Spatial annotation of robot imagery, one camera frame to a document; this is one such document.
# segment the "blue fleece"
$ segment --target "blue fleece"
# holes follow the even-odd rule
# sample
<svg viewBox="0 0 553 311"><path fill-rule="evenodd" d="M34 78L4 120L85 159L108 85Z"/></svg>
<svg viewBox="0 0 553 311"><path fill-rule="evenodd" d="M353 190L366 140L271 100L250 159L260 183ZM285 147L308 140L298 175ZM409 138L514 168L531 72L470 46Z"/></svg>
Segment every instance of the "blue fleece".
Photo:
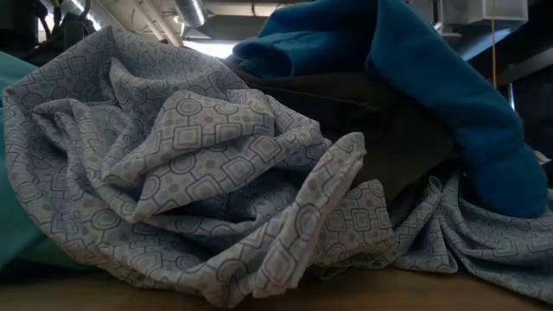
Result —
<svg viewBox="0 0 553 311"><path fill-rule="evenodd" d="M365 70L415 98L450 129L480 204L536 218L547 180L505 98L403 0L318 0L277 10L238 44L262 78Z"/></svg>

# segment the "pile of laundry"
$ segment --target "pile of laundry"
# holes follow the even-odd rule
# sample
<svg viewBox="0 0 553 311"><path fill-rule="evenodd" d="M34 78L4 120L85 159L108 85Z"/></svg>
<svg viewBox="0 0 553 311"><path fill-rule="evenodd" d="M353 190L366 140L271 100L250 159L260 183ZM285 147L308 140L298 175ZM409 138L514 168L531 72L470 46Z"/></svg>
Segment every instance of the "pile of laundry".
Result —
<svg viewBox="0 0 553 311"><path fill-rule="evenodd" d="M135 286L233 307L313 265L464 267L553 303L518 116L404 1L290 5L229 60L102 29L3 108L24 211Z"/></svg>

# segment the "patterned fabric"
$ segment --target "patterned fabric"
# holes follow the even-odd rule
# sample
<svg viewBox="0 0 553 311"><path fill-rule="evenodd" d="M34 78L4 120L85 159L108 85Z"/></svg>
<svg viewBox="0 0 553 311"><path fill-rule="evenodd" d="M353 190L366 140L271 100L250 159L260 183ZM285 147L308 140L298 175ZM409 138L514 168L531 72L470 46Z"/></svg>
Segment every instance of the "patterned fabric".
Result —
<svg viewBox="0 0 553 311"><path fill-rule="evenodd" d="M23 208L80 263L233 307L311 264L453 273L553 302L553 214L513 219L431 178L389 212L365 154L194 51L103 29L4 94Z"/></svg>

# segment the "fluorescent light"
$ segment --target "fluorescent light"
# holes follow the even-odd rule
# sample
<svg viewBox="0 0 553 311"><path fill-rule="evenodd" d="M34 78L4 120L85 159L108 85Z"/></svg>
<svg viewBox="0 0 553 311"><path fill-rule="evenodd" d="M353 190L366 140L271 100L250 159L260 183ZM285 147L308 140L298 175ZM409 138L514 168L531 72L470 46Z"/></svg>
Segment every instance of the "fluorescent light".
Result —
<svg viewBox="0 0 553 311"><path fill-rule="evenodd" d="M225 59L232 54L232 49L237 42L194 42L183 41L185 47L192 48L198 52L202 52L206 55L211 55Z"/></svg>
<svg viewBox="0 0 553 311"><path fill-rule="evenodd" d="M72 2L73 4L75 4L75 6L76 6L81 12L85 10L85 7L83 7L83 6L79 3L79 1L77 1L77 0L71 0L71 2ZM96 20L93 19L92 16L91 16L90 14L87 14L87 15L86 15L86 18L88 18L88 19L92 22L92 25L94 25L94 28L95 28L96 30L102 28L102 27L100 26L100 24L98 24L98 22L96 22Z"/></svg>

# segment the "wooden surface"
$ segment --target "wooden surface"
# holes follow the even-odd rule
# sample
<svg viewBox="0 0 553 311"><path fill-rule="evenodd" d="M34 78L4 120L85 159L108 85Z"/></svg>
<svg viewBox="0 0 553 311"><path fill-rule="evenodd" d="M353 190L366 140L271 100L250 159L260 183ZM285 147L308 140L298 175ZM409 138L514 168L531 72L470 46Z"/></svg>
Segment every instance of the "wooden surface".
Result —
<svg viewBox="0 0 553 311"><path fill-rule="evenodd" d="M0 310L215 310L198 297L135 289L107 275L48 278L0 285ZM304 277L299 289L246 299L244 310L550 310L551 306L472 276L401 270L349 270L330 281Z"/></svg>

